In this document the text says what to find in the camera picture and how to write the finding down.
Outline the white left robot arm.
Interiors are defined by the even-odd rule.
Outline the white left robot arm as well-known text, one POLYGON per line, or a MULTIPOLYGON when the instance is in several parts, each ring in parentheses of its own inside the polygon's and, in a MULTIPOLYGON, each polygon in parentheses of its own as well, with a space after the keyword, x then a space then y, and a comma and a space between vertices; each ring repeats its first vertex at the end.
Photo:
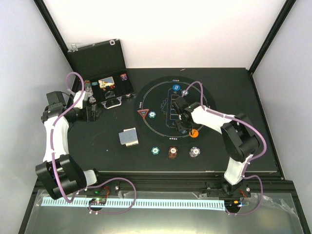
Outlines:
POLYGON ((82 170, 70 156, 68 148, 69 125, 76 121, 97 120, 97 107, 87 106, 86 91, 75 93, 73 108, 66 108, 61 91, 50 92, 46 96, 48 106, 41 116, 46 130, 46 151, 42 164, 36 166, 38 179, 54 200, 85 188, 95 195, 102 193, 105 183, 98 178, 97 170, 82 170))

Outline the green poker chip stack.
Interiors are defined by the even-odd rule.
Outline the green poker chip stack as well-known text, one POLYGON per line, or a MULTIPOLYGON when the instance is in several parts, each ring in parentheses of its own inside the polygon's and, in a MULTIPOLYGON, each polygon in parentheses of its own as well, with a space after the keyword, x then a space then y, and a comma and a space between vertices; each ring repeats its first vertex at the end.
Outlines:
POLYGON ((159 149, 158 147, 153 147, 153 148, 151 149, 151 153, 152 153, 153 155, 158 155, 159 152, 160 152, 160 149, 159 149))

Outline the orange poker chip stack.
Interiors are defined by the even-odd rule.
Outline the orange poker chip stack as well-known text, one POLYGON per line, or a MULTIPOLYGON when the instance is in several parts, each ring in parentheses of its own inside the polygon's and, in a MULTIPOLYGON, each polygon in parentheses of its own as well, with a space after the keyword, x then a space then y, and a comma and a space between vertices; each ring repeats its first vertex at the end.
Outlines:
POLYGON ((177 147, 171 147, 168 152, 169 158, 176 158, 177 156, 177 147))

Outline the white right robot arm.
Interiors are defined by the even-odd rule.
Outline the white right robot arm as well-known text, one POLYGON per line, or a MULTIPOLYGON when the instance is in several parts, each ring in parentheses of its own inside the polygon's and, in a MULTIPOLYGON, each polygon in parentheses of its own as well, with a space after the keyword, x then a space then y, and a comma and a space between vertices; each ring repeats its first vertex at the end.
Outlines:
POLYGON ((202 125, 222 135, 229 162, 221 189, 224 195, 234 196, 239 191, 250 160, 260 147, 259 132, 247 122, 249 119, 245 114, 223 114, 199 102, 188 104, 182 97, 175 99, 171 107, 178 115, 175 125, 179 132, 187 131, 191 137, 197 137, 195 126, 202 125))

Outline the blue green fifty chips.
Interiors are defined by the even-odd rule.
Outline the blue green fifty chips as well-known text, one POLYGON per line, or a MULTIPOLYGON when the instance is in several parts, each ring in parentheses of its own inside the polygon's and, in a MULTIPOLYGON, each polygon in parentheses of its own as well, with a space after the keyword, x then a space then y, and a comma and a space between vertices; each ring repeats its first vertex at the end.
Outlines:
POLYGON ((189 94, 189 91, 187 91, 187 90, 183 90, 182 92, 181 92, 181 95, 184 97, 184 96, 187 96, 189 94))

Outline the blue small blind button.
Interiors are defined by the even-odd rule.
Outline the blue small blind button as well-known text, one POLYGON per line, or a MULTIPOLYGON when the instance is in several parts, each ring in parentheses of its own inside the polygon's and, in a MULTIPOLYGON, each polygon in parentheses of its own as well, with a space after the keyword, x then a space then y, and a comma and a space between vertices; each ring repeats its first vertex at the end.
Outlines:
POLYGON ((172 86, 172 90, 174 93, 180 92, 181 91, 181 86, 179 84, 174 84, 172 86))

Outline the red triangular dealer button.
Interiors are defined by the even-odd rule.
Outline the red triangular dealer button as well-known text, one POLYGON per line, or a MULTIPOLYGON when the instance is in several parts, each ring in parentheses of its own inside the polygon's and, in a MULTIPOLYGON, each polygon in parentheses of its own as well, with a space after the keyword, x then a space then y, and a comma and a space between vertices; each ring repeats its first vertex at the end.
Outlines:
POLYGON ((146 117, 149 114, 149 109, 141 109, 141 110, 137 110, 137 112, 143 119, 146 119, 146 117))

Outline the orange big blind button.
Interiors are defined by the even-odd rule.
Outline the orange big blind button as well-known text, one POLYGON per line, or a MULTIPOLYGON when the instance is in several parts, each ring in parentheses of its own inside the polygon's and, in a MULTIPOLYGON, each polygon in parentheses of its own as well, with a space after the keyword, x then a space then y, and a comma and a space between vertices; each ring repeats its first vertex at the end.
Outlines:
POLYGON ((197 129, 192 129, 190 132, 189 132, 189 135, 190 137, 192 138, 197 138, 199 136, 199 131, 197 129))

